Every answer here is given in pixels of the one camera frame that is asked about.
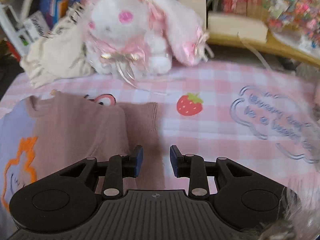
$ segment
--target strawberry print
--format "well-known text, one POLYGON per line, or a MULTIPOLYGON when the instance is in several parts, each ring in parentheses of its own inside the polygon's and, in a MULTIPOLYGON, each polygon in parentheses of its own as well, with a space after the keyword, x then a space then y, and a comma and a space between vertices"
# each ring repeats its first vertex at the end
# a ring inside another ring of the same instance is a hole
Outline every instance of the strawberry print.
POLYGON ((183 116, 192 116, 199 114, 203 107, 203 101, 198 97, 198 94, 187 93, 186 95, 180 97, 177 102, 177 111, 183 116))

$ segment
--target gingham tablecloth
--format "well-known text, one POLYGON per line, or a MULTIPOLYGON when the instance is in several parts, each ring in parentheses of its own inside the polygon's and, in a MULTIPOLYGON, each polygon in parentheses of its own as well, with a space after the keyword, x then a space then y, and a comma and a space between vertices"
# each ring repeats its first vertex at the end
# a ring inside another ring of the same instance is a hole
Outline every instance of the gingham tablecloth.
MULTIPOLYGON (((188 188, 174 177, 169 148, 201 155, 207 161, 225 156, 279 183, 317 176, 320 131, 309 117, 314 86, 298 78, 263 69, 212 61, 197 67, 175 66, 169 77, 183 81, 140 83, 136 90, 122 80, 95 74, 63 79, 33 89, 20 74, 0 102, 0 117, 30 95, 48 98, 52 89, 78 95, 112 94, 117 102, 159 103, 158 131, 165 167, 165 188, 188 188), (199 94, 203 110, 193 116, 177 111, 187 93, 199 94)), ((213 178, 210 192, 215 192, 213 178)))

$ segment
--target wooden shelf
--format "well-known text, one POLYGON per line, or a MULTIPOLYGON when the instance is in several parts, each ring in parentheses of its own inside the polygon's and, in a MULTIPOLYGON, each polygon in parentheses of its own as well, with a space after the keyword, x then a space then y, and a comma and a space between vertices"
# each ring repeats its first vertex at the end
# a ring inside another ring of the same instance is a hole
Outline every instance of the wooden shelf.
MULTIPOLYGON (((269 53, 269 54, 273 54, 281 57, 293 58, 300 62, 308 63, 317 68, 320 68, 319 58, 310 56, 292 47, 284 45, 283 43, 276 40, 276 38, 273 37, 270 31, 268 31, 266 43, 252 41, 252 40, 245 40, 245 41, 260 52, 265 52, 265 53, 269 53)), ((216 33, 210 33, 210 38, 208 39, 207 43, 225 45, 230 47, 246 48, 238 37, 231 36, 231 35, 216 34, 216 33)))

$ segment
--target plush toy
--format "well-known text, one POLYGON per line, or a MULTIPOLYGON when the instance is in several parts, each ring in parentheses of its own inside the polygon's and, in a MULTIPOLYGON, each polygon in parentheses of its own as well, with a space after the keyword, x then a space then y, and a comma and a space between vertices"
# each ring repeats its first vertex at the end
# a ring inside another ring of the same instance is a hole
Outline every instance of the plush toy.
POLYGON ((172 55, 185 65, 205 57, 202 20, 177 0, 86 0, 87 60, 127 82, 167 73, 172 55))

